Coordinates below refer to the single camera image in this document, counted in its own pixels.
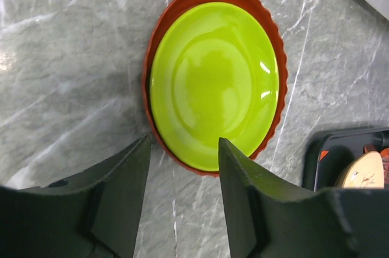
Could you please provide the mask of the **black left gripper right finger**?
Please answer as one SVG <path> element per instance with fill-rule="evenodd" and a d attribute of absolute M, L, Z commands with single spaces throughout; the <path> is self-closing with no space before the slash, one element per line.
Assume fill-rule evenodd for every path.
<path fill-rule="evenodd" d="M 296 186 L 219 139 L 232 257 L 387 257 L 388 191 Z"/>

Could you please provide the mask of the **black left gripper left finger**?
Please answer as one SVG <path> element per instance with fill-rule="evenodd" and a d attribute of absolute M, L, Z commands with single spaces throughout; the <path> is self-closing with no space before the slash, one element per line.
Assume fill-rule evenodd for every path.
<path fill-rule="evenodd" d="M 2 257 L 132 257 L 151 140 L 46 187 L 1 188 Z"/>

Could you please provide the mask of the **lime green plate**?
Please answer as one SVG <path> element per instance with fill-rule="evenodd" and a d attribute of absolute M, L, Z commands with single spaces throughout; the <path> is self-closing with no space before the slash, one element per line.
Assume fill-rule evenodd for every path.
<path fill-rule="evenodd" d="M 218 140 L 244 154 L 264 141 L 280 80 L 272 44 L 258 21 L 225 2 L 191 8 L 168 29 L 150 77 L 151 111 L 169 150 L 183 163 L 217 171 Z"/>

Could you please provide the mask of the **red scalloped plate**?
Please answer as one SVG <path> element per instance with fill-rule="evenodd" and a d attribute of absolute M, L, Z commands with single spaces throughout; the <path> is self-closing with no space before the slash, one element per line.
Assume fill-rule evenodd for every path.
<path fill-rule="evenodd" d="M 151 126 L 151 130 L 156 137 L 156 140 L 159 144 L 165 149 L 165 152 L 173 158 L 178 164 L 180 164 L 185 169 L 192 171 L 198 175 L 208 175 L 212 177 L 218 177 L 218 171 L 202 171 L 194 168 L 193 166 L 186 165 L 182 161 L 180 161 L 165 145 L 163 139 L 161 138 L 155 122 L 153 120 L 153 116 L 151 113 L 150 106 L 150 74 L 151 74 L 151 66 L 153 63 L 154 56 L 156 54 L 157 47 L 162 40 L 163 36 L 167 32 L 168 28 L 178 19 L 184 12 L 189 9 L 196 7 L 200 4 L 205 4 L 208 2 L 227 2 L 230 4 L 237 5 L 238 7 L 243 8 L 245 11 L 249 12 L 263 27 L 264 31 L 267 33 L 270 42 L 273 45 L 273 49 L 275 52 L 275 56 L 278 64 L 278 74 L 280 80 L 280 88 L 278 93 L 278 102 L 277 108 L 275 112 L 275 116 L 273 118 L 272 124 L 262 141 L 262 143 L 255 149 L 255 151 L 249 156 L 251 160 L 256 159 L 258 154 L 263 151 L 269 140 L 274 136 L 276 127 L 281 121 L 281 113 L 286 105 L 285 99 L 287 94 L 287 56 L 284 51 L 284 42 L 279 34 L 279 29 L 277 24 L 273 21 L 272 16 L 268 9 L 266 9 L 261 0 L 172 0 L 166 9 L 163 11 L 161 16 L 156 23 L 153 32 L 151 33 L 150 40 L 148 43 L 148 47 L 145 52 L 145 57 L 143 60 L 143 72 L 142 72 L 142 96 L 143 103 L 145 108 L 146 117 Z"/>

